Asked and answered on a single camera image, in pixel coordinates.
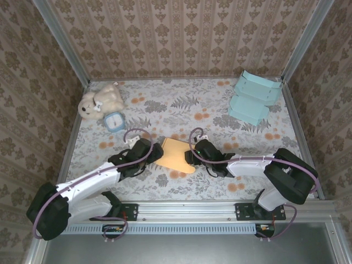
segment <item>light blue plastic object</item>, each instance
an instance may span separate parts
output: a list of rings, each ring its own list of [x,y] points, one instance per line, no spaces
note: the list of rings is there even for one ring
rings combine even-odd
[[[253,99],[234,95],[230,101],[229,115],[246,123],[259,125],[269,114],[269,108]]]
[[[111,113],[104,118],[104,123],[108,131],[117,132],[125,128],[125,121],[120,113]]]
[[[280,96],[281,87],[279,81],[270,81],[243,71],[235,85],[235,92],[238,96],[253,99],[265,106],[272,106]]]

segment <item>floral tablecloth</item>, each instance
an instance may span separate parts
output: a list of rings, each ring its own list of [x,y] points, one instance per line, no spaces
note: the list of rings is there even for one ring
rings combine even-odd
[[[236,82],[237,79],[122,81],[119,84],[127,105],[122,111],[126,129],[144,128],[161,144],[165,137],[187,141],[193,128],[202,127],[223,153],[266,155],[285,147],[300,156],[282,95],[258,126],[227,114]],[[107,83],[92,82],[90,89],[98,91]],[[97,168],[127,148],[122,139],[124,132],[108,132],[103,120],[82,120],[68,179]],[[232,200],[253,199],[269,184],[259,177],[212,178],[203,167],[197,167],[193,174],[184,174],[151,164],[140,176],[108,189],[123,201]]]

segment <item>wall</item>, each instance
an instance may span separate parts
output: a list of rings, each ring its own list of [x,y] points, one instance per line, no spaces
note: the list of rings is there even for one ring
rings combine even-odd
[[[352,241],[352,1],[336,0],[289,82],[323,191]]]
[[[50,0],[92,79],[281,75],[318,0]]]
[[[83,88],[31,1],[0,1],[0,263],[19,263],[25,212],[55,182]]]

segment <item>white teddy bear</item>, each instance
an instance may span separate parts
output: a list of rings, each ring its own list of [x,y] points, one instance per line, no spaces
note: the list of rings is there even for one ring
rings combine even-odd
[[[86,119],[101,119],[106,114],[121,111],[125,105],[121,98],[118,83],[114,82],[99,92],[88,92],[78,104],[79,114]]]

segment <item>blue alarm clock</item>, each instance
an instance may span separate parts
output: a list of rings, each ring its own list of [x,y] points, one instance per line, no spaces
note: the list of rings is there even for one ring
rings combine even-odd
[[[117,132],[125,128],[125,121],[120,113],[111,113],[104,118],[104,123],[109,132]]]

